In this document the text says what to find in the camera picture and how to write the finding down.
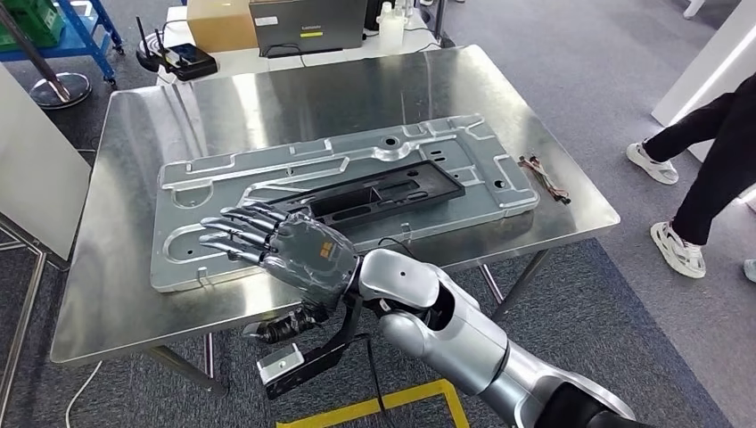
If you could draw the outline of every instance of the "robot finger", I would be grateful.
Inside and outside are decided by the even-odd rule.
[[[231,259],[242,259],[255,265],[259,265],[265,258],[266,253],[257,248],[235,243],[222,236],[203,235],[200,236],[200,245],[214,248],[228,254]]]
[[[231,220],[225,218],[203,218],[200,220],[200,224],[208,229],[216,229],[221,232],[234,236],[236,238],[258,246],[261,249],[267,249],[267,239],[270,235],[267,233],[239,223],[234,223]]]
[[[250,226],[254,226],[259,230],[271,235],[275,232],[275,227],[278,226],[278,220],[270,218],[265,214],[245,210],[244,208],[223,208],[220,213],[223,217],[234,218],[242,221]]]
[[[259,212],[265,216],[274,218],[278,221],[284,221],[289,217],[288,212],[283,212],[279,210],[278,208],[271,207],[270,205],[264,202],[250,201],[250,202],[245,202],[242,206],[247,210]]]

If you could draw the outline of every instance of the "white cable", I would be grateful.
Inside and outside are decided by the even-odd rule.
[[[76,393],[76,395],[73,396],[73,399],[71,400],[71,403],[69,403],[69,407],[66,408],[66,428],[70,428],[70,410],[73,407],[73,403],[75,403],[76,399],[78,399],[78,396],[81,395],[82,392],[84,392],[84,389],[86,388],[86,386],[90,382],[92,382],[92,378],[95,377],[95,375],[97,375],[97,370],[100,370],[100,366],[102,364],[103,364],[102,361],[100,361],[99,363],[97,363],[97,367],[94,368],[94,372],[92,372],[92,374],[89,375],[89,379],[87,379],[86,382],[84,382],[84,384],[81,385],[81,389],[78,390],[78,392]]]

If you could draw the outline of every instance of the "table leg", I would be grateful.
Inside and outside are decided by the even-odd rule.
[[[217,395],[226,395],[228,393],[228,388],[226,386],[213,380],[207,374],[204,374],[199,368],[192,366],[188,361],[181,358],[178,354],[165,346],[152,348],[145,353],[155,361],[175,372],[178,372],[183,377],[197,383],[209,392],[213,392]]]
[[[205,374],[210,379],[215,379],[215,361],[213,360],[212,333],[205,335]]]
[[[436,41],[441,43],[441,37],[444,34],[444,12],[447,9],[447,0],[439,0],[438,6],[436,6],[436,25],[433,29],[433,36],[436,37]]]
[[[514,303],[519,299],[522,292],[525,290],[525,287],[528,285],[530,280],[533,279],[533,276],[536,275],[538,272],[538,269],[543,264],[544,260],[546,260],[546,257],[548,257],[549,253],[551,252],[550,249],[548,250],[541,250],[536,253],[535,256],[533,256],[533,259],[528,263],[528,266],[525,268],[525,270],[522,272],[519,278],[517,278],[517,281],[512,286],[512,290],[509,291],[509,293],[504,296],[504,298],[500,301],[498,308],[496,312],[494,312],[494,315],[491,317],[494,322],[497,322],[501,320],[501,318],[504,316],[505,313],[509,311],[509,309],[514,306]],[[498,287],[496,286],[496,282],[494,282],[494,279],[492,276],[486,278],[486,282],[493,283],[494,287],[498,290]]]
[[[19,243],[18,241],[15,243],[0,243],[0,252],[18,250],[19,248],[26,248],[26,244]]]
[[[45,269],[45,263],[47,262],[46,252],[41,252],[31,247],[30,249],[37,254],[37,262],[34,264],[34,271],[32,271],[31,279],[29,280],[29,288],[26,291],[26,298],[21,307],[21,317],[19,323],[16,325],[16,333],[13,335],[13,341],[11,342],[11,351],[8,353],[8,361],[5,363],[5,370],[3,371],[3,381],[2,384],[0,384],[0,393],[2,393],[2,402],[0,402],[0,425],[3,424],[5,410],[8,408],[8,401],[11,397],[11,388],[13,387],[13,377],[16,375],[16,368],[18,367],[19,357],[21,356],[21,347],[24,342],[24,337],[26,336],[26,331],[29,329],[31,310],[34,308],[34,300],[37,298],[37,290],[39,289],[39,283],[42,282],[42,272]]]
[[[502,297],[501,290],[498,289],[498,284],[496,284],[496,279],[494,279],[494,276],[489,270],[489,265],[481,266],[481,273],[483,274],[483,279],[486,280],[486,284],[489,286],[489,290],[491,290],[491,294],[494,295],[494,300],[497,301],[498,308],[498,305],[501,304],[501,302],[504,300],[504,297]]]

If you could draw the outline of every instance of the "white sneaker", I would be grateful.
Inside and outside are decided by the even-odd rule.
[[[672,162],[657,162],[648,156],[643,148],[643,143],[633,143],[626,151],[628,159],[645,170],[651,178],[665,185],[674,185],[679,179],[678,171],[672,166]]]
[[[667,264],[680,274],[691,278],[703,278],[706,265],[703,263],[701,245],[693,245],[679,237],[669,221],[651,226],[651,237],[667,260]]]
[[[756,283],[756,260],[746,260],[743,264],[743,271],[751,282]]]

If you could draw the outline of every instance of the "white table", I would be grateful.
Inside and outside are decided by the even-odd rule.
[[[186,6],[175,6],[168,8],[168,16],[166,22],[180,21],[186,19]],[[407,25],[407,29],[427,29],[423,19],[420,16],[420,11],[415,10],[412,14],[410,22]],[[165,46],[181,45],[183,43],[194,43],[192,32],[189,29],[189,25],[186,22],[170,22],[166,26],[165,34],[163,36],[163,44]],[[437,43],[433,38],[433,34],[428,31],[405,31],[404,44],[402,45],[399,54],[410,54],[417,52],[427,46],[425,50],[439,49],[435,45],[428,44]],[[227,78],[235,76],[237,74],[244,73],[261,73],[265,71],[287,70],[296,69],[302,67],[304,62],[308,67],[329,64],[334,62],[347,62],[362,60],[364,58],[376,58],[379,56],[385,56],[381,53],[378,43],[378,37],[368,37],[362,46],[356,49],[344,49],[336,52],[326,53],[307,53],[300,57],[298,55],[288,56],[284,58],[263,58],[259,56],[259,49],[242,49],[238,51],[227,52],[215,52],[210,55],[218,62],[218,72],[211,74],[205,78],[197,78],[193,81],[204,80],[209,78]],[[161,67],[158,72],[157,85],[167,85],[168,83],[181,83],[180,80],[176,80],[176,76],[168,74]]]

